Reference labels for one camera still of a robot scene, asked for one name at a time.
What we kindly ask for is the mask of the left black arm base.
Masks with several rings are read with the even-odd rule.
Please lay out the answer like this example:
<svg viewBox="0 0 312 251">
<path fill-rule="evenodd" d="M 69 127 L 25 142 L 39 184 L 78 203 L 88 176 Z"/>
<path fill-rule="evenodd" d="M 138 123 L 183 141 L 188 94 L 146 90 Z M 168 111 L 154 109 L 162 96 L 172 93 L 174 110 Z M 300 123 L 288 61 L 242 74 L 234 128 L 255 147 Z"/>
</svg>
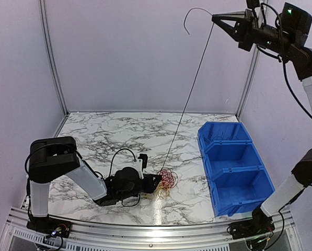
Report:
<svg viewBox="0 0 312 251">
<path fill-rule="evenodd" d="M 46 235 L 57 236 L 60 234 L 63 238 L 68 238 L 72 223 L 70 221 L 52 218 L 49 215 L 45 217 L 30 215 L 27 228 Z"/>
</svg>

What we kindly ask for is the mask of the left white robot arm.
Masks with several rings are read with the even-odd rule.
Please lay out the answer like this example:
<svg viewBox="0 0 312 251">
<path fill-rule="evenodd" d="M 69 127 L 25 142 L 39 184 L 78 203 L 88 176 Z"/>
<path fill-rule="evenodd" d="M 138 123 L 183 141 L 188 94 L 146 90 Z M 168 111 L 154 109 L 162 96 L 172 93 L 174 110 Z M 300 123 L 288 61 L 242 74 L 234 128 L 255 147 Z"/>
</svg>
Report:
<svg viewBox="0 0 312 251">
<path fill-rule="evenodd" d="M 125 167 L 104 178 L 83 159 L 73 137 L 32 142 L 25 161 L 29 217 L 34 218 L 35 226 L 44 233 L 54 229 L 48 208 L 50 184 L 62 176 L 76 183 L 100 207 L 113 206 L 143 193 L 152 194 L 161 183 L 162 176 L 143 173 L 148 161 L 146 154 L 133 158 L 132 167 Z"/>
</svg>

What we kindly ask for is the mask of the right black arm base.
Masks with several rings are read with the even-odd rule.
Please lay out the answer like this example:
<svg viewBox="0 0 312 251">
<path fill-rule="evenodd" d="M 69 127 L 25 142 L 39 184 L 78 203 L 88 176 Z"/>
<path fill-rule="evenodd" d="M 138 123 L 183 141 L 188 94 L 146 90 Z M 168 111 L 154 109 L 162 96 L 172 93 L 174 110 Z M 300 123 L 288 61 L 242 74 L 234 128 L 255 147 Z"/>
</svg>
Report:
<svg viewBox="0 0 312 251">
<path fill-rule="evenodd" d="M 260 207 L 252 211 L 252 218 L 229 225 L 227 232 L 233 239 L 247 238 L 273 232 L 275 226 L 271 216 L 267 216 Z"/>
</svg>

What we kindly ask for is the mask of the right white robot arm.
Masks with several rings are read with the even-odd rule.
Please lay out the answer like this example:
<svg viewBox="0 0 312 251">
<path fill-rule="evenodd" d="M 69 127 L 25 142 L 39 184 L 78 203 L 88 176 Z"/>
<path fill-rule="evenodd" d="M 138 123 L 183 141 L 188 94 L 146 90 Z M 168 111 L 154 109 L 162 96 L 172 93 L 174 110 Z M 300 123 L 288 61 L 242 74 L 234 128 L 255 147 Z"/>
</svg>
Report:
<svg viewBox="0 0 312 251">
<path fill-rule="evenodd" d="M 247 1 L 241 12 L 212 15 L 212 22 L 238 42 L 240 49 L 250 51 L 252 46 L 276 53 L 282 63 L 286 85 L 305 114 L 312 119 L 312 48 L 305 47 L 312 24 L 312 15 L 299 7 L 285 3 L 282 12 L 275 12 L 274 26 L 267 23 L 264 8 L 274 8 L 260 1 Z M 288 81 L 286 65 L 292 62 L 298 79 L 307 95 L 310 109 L 299 101 Z M 247 229 L 259 234 L 275 213 L 294 202 L 305 188 L 312 185 L 312 149 L 295 165 L 291 174 L 276 191 L 252 212 Z"/>
</svg>

